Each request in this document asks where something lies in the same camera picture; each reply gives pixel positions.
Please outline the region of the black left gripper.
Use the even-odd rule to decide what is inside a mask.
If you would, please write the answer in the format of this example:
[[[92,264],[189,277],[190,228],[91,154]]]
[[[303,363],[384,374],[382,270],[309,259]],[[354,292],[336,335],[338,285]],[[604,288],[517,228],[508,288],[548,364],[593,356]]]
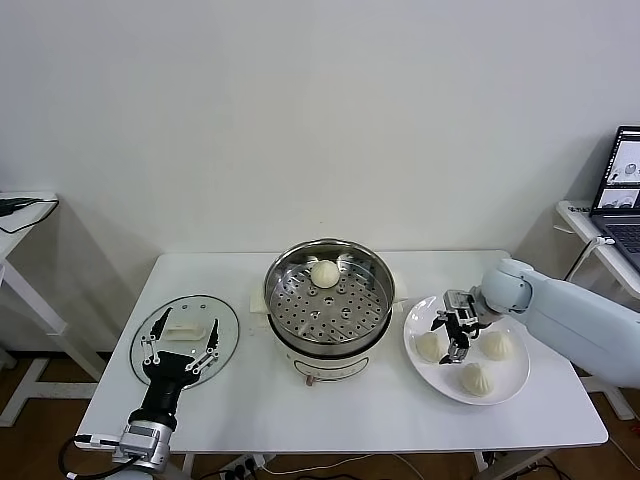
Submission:
[[[150,380],[141,406],[133,411],[128,423],[149,421],[161,425],[176,425],[175,414],[181,391],[196,384],[200,372],[219,357],[219,319],[216,318],[205,350],[195,359],[167,352],[162,340],[171,308],[166,307],[148,317],[139,329],[138,364]]]

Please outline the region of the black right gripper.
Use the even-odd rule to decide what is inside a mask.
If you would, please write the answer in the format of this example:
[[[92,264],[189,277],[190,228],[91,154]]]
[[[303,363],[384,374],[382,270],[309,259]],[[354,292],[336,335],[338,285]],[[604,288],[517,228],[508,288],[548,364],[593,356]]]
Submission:
[[[472,316],[472,311],[464,308],[453,308],[440,311],[430,327],[435,331],[445,327],[450,340],[447,353],[439,360],[440,364],[462,363],[469,351],[470,343],[479,337],[483,326]]]

